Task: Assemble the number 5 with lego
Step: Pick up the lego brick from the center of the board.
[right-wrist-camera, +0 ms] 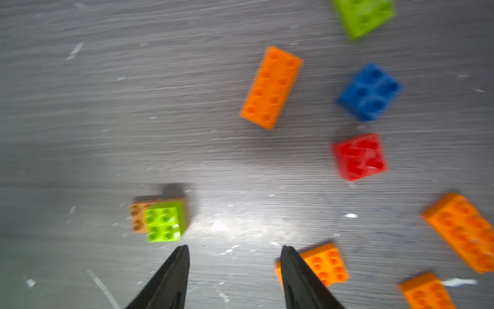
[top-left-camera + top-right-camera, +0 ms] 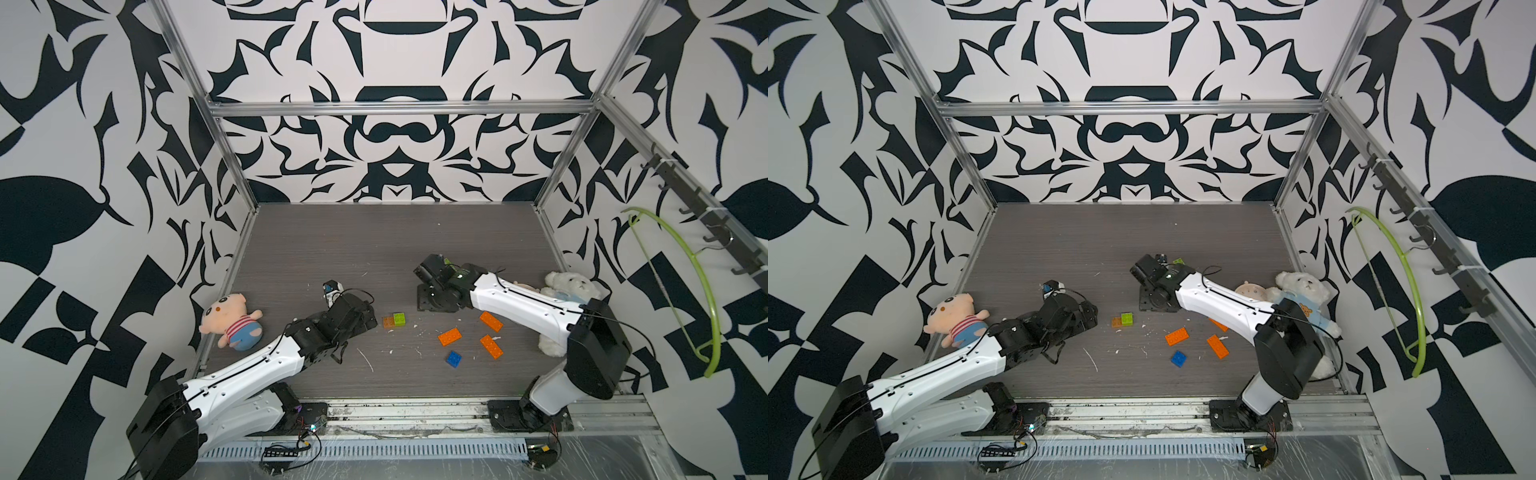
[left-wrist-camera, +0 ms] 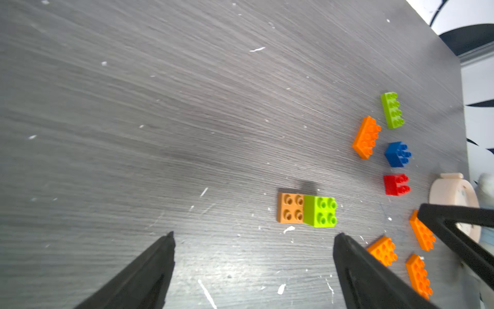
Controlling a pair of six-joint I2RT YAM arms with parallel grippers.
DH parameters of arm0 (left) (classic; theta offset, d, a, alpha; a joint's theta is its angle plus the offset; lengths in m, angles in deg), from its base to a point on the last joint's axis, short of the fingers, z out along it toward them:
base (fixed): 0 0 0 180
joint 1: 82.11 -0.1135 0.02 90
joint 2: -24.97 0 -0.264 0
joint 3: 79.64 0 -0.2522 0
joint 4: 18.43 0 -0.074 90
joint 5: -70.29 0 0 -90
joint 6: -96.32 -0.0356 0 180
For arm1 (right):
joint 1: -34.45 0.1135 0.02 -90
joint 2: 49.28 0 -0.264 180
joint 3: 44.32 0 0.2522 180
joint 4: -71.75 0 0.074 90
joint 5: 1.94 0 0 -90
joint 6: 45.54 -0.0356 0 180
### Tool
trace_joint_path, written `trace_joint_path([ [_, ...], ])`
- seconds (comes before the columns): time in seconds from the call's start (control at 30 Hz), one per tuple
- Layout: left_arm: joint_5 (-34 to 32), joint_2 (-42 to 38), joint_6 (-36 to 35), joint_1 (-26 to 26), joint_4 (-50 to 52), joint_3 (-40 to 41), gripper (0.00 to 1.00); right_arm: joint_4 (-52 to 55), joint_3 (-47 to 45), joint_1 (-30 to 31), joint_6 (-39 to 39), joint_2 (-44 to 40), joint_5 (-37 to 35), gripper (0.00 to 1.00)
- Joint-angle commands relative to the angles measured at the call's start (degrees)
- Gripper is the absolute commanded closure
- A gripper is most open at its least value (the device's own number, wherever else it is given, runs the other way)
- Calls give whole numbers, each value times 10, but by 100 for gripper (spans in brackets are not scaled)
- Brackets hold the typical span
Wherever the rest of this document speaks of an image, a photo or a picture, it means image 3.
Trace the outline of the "tan lego plate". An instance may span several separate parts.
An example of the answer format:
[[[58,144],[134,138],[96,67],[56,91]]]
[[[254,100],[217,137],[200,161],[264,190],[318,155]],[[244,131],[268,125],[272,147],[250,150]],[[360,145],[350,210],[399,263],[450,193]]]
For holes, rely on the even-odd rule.
[[[281,224],[303,224],[304,195],[279,193],[277,221]]]

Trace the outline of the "small green lego brick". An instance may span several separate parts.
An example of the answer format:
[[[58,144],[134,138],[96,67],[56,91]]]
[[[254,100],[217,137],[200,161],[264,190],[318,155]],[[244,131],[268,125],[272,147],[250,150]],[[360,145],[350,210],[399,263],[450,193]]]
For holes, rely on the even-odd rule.
[[[315,228],[337,225],[337,201],[333,197],[304,195],[304,223]]]

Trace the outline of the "long green lego brick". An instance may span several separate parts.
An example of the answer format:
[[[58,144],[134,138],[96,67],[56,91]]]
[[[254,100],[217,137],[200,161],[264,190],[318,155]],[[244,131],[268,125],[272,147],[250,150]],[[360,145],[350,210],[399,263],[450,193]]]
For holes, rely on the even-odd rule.
[[[398,102],[398,94],[396,92],[383,93],[381,100],[388,128],[393,130],[403,126],[405,121],[401,117],[402,111]]]

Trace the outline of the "red lego brick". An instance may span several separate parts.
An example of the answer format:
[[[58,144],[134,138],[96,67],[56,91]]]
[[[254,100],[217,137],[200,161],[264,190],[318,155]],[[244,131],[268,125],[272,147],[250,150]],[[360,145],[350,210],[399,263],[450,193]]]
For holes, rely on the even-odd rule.
[[[402,196],[410,193],[409,178],[405,174],[385,175],[383,177],[385,194],[388,196]]]

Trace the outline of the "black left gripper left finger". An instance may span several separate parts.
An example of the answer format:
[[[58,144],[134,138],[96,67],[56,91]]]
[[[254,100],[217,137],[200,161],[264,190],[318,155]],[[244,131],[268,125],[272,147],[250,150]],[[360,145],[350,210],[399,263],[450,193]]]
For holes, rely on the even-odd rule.
[[[173,232],[157,239],[77,308],[163,308],[175,266],[175,247]]]

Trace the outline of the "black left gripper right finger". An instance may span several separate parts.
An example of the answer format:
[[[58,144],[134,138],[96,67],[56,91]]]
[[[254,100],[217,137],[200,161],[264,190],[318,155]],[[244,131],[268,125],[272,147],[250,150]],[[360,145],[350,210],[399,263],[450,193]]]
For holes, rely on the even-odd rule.
[[[436,308],[350,236],[334,238],[333,259],[347,308]]]

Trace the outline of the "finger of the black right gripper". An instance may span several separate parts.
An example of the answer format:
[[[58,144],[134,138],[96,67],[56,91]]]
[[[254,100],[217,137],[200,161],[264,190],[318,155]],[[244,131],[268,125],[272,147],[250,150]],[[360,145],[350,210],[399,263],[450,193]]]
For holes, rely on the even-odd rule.
[[[423,203],[418,219],[493,288],[493,255],[456,226],[457,223],[464,223],[492,228],[492,210]]]

